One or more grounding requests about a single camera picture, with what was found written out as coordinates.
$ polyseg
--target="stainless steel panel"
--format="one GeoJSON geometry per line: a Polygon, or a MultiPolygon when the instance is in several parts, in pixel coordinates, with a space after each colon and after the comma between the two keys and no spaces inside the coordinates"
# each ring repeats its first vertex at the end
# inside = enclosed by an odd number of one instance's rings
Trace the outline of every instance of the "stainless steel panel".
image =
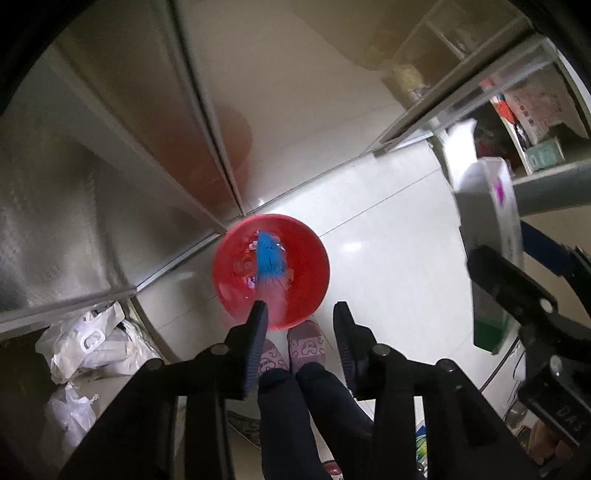
{"type": "Polygon", "coordinates": [[[0,118],[0,321],[134,288],[211,233],[18,92],[0,118]]]}
{"type": "Polygon", "coordinates": [[[56,44],[123,126],[226,223],[240,211],[195,110],[166,19],[155,7],[146,0],[98,0],[56,44]]]}

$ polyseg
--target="pink slipper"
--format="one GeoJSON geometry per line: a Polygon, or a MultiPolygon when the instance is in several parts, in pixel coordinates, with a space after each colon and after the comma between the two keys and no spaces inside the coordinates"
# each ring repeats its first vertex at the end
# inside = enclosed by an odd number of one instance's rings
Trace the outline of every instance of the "pink slipper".
{"type": "Polygon", "coordinates": [[[261,362],[259,363],[259,376],[273,368],[282,368],[283,370],[287,370],[287,365],[285,364],[285,361],[283,360],[283,357],[279,353],[279,350],[275,344],[266,338],[265,343],[262,346],[261,362]]]}
{"type": "Polygon", "coordinates": [[[313,320],[306,320],[287,332],[290,351],[291,373],[298,373],[300,368],[309,362],[320,365],[326,363],[324,352],[324,333],[313,320]]]}

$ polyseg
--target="floor tile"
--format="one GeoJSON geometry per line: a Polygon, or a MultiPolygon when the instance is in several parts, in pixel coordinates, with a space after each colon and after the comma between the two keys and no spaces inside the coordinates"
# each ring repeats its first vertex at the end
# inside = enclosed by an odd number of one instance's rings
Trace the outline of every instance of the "floor tile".
{"type": "Polygon", "coordinates": [[[138,293],[138,300],[154,328],[163,327],[214,298],[212,263],[218,243],[208,245],[138,293]]]}
{"type": "Polygon", "coordinates": [[[223,342],[228,321],[228,314],[214,297],[157,332],[181,360],[190,360],[208,346],[223,342]]]}
{"type": "Polygon", "coordinates": [[[472,334],[470,334],[462,344],[448,358],[457,363],[470,380],[480,388],[488,379],[494,369],[499,365],[513,340],[517,337],[517,325],[509,330],[507,338],[503,343],[501,351],[493,355],[486,350],[474,346],[472,334]]]}
{"type": "Polygon", "coordinates": [[[472,331],[472,299],[458,217],[438,171],[322,236],[331,276],[315,314],[336,345],[332,310],[347,301],[378,341],[435,362],[472,331]]]}
{"type": "Polygon", "coordinates": [[[426,142],[353,160],[257,211],[301,220],[318,236],[438,170],[426,142]]]}

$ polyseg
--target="plastic bag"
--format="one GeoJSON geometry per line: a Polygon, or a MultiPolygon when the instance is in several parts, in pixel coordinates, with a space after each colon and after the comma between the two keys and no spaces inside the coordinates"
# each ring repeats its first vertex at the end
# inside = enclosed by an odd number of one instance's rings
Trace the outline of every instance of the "plastic bag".
{"type": "Polygon", "coordinates": [[[102,378],[133,375],[149,359],[160,358],[156,350],[144,338],[142,331],[136,324],[129,320],[124,320],[122,327],[129,337],[129,341],[126,344],[127,356],[122,361],[110,362],[108,365],[97,369],[95,371],[96,375],[102,378]]]}
{"type": "Polygon", "coordinates": [[[79,397],[72,383],[60,387],[46,407],[47,425],[41,450],[52,465],[61,467],[96,421],[92,399],[79,397]],[[61,438],[61,450],[58,450],[61,438]]]}
{"type": "Polygon", "coordinates": [[[49,365],[51,379],[65,383],[73,377],[81,363],[104,343],[125,315],[119,303],[94,316],[82,317],[51,325],[35,344],[49,365]]]}
{"type": "Polygon", "coordinates": [[[121,362],[128,356],[129,335],[120,328],[113,332],[80,364],[81,368],[99,368],[111,362],[121,362]]]}

